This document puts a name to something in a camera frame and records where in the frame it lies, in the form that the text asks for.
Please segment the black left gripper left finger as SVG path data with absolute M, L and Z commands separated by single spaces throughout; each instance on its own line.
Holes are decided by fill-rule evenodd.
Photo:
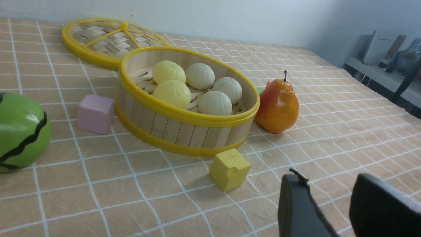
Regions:
M 290 168 L 280 186 L 278 226 L 280 237 L 338 237 L 311 195 L 308 179 Z

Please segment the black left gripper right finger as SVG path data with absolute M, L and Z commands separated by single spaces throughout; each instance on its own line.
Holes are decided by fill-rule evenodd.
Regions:
M 358 174 L 349 219 L 356 237 L 419 237 L 421 203 L 371 174 Z

